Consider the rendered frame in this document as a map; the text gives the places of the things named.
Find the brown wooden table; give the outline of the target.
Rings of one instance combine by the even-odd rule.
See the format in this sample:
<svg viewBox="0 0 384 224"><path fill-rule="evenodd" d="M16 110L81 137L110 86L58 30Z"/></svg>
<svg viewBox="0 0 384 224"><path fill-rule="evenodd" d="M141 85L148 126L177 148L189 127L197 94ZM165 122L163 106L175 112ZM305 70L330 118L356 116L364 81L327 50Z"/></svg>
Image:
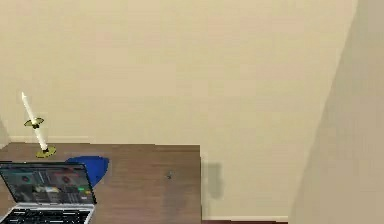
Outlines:
<svg viewBox="0 0 384 224"><path fill-rule="evenodd" d="M201 157L197 145L57 143L50 161L109 159L95 186L91 224L201 224Z"/></svg>

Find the white candle with brass holder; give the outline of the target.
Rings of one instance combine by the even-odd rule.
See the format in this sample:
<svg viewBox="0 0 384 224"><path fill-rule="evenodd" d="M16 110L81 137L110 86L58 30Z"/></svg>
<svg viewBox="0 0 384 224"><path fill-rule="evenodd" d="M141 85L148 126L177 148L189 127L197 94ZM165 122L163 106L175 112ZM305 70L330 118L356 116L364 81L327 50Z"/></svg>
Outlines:
<svg viewBox="0 0 384 224"><path fill-rule="evenodd" d="M40 125L44 122L43 118L36 117L32 111L32 108L29 104L28 98L24 92L21 93L21 99L24 105L24 108L28 115L28 120L24 123L26 127L31 127L35 133L37 141L40 145L40 150L36 153L37 158L47 158L52 156L56 152L56 148L49 146L40 130Z"/></svg>

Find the silver open laptop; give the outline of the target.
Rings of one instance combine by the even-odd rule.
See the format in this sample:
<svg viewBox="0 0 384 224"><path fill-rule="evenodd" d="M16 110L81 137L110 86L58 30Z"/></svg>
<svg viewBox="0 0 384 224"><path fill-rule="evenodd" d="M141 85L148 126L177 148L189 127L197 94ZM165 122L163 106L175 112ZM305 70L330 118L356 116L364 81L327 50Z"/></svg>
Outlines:
<svg viewBox="0 0 384 224"><path fill-rule="evenodd" d="M91 224L97 202L84 164L1 162L0 177L16 203L0 224Z"/></svg>

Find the blue bowl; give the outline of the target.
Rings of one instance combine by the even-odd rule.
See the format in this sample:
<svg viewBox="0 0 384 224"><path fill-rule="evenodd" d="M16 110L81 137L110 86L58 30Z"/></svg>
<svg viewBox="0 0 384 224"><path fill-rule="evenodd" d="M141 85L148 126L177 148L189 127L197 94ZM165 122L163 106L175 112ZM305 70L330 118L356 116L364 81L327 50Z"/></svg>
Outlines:
<svg viewBox="0 0 384 224"><path fill-rule="evenodd" d="M71 157L67 159L67 162L84 164L92 187L95 187L103 179L109 165L109 159L101 156Z"/></svg>

